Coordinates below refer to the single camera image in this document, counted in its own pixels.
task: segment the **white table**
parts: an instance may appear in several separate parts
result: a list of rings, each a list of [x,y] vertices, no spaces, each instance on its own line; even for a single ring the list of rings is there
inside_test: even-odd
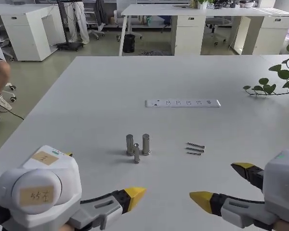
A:
[[[263,200],[230,164],[264,167],[289,149],[289,96],[250,97],[242,87],[260,77],[281,85],[267,69],[286,58],[77,57],[0,149],[0,175],[47,144],[74,153],[83,199],[147,188],[138,206],[108,231],[240,231],[204,212],[189,193]],[[103,71],[93,75],[92,68]],[[145,108],[145,100],[158,98],[211,98],[221,107]],[[144,133],[152,139],[152,154],[138,165],[125,155],[129,133],[140,146]],[[186,142],[205,145],[206,153],[186,154]]]
[[[241,54],[279,54],[289,28],[289,13],[274,8],[199,10],[178,8],[175,4],[131,4],[122,15],[119,56],[122,55],[127,18],[135,15],[172,16],[173,55],[200,54],[207,16],[236,16],[229,45]]]
[[[56,5],[0,4],[0,18],[19,61],[43,61],[65,41]]]

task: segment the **electrical outlet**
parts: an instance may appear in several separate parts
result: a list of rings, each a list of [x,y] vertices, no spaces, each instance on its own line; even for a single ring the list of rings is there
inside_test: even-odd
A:
[[[168,100],[146,100],[146,107],[220,107],[218,100],[199,99],[168,99]]]

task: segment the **office desk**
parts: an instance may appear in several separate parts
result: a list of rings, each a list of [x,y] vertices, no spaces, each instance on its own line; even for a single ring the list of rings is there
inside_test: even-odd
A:
[[[19,61],[43,61],[65,41],[56,5],[0,4],[0,17]]]
[[[199,10],[177,8],[174,4],[131,4],[122,12],[122,15],[124,21],[121,38],[125,35],[127,17],[171,15],[173,55],[200,54],[206,16],[238,16],[232,29],[229,45],[241,54],[279,54],[289,28],[289,13],[274,8]],[[123,41],[122,39],[120,43],[119,56],[122,55]]]
[[[260,77],[280,86],[267,69],[288,57],[77,57],[0,149],[0,175],[47,144],[74,153],[83,199],[147,188],[107,231],[240,231],[204,212],[189,192],[263,200],[230,164],[264,167],[289,149],[289,96],[250,97],[242,87]],[[92,68],[103,71],[92,75]],[[221,107],[145,108],[145,100],[158,98],[218,99]],[[129,133],[140,146],[144,133],[151,136],[152,154],[138,165],[125,155]],[[205,145],[205,154],[186,154],[186,142]]]

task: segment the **table surface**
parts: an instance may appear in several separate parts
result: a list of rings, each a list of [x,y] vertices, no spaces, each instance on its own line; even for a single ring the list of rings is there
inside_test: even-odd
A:
[[[25,4],[25,5],[11,5],[11,4],[0,4],[0,15],[16,15],[26,14],[32,11],[37,11],[43,8],[53,6],[52,4]]]
[[[176,4],[131,4],[122,15],[178,15],[178,16],[289,16],[289,12],[274,8],[178,8]]]
[[[77,57],[0,149],[0,175],[47,144],[74,153],[83,199],[147,188],[108,231],[240,231],[204,212],[189,193],[263,200],[230,164],[264,167],[289,149],[289,95],[250,97],[242,87],[268,77],[282,92],[284,80],[268,68],[287,58]],[[218,99],[221,107],[145,107],[145,100],[168,98]],[[138,165],[125,155],[129,133],[140,146],[144,133],[151,136],[152,154]],[[205,154],[186,154],[186,142],[205,145]]]

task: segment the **stand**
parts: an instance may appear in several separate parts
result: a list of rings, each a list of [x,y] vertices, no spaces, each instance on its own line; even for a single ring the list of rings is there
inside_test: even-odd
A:
[[[69,42],[68,41],[67,34],[66,34],[66,27],[64,24],[63,14],[62,14],[62,7],[61,7],[62,2],[60,2],[60,0],[57,0],[57,4],[59,7],[60,17],[61,17],[61,22],[62,22],[66,42],[58,43],[56,44],[56,46],[58,50],[78,51],[80,47],[83,47],[83,44],[81,42]]]

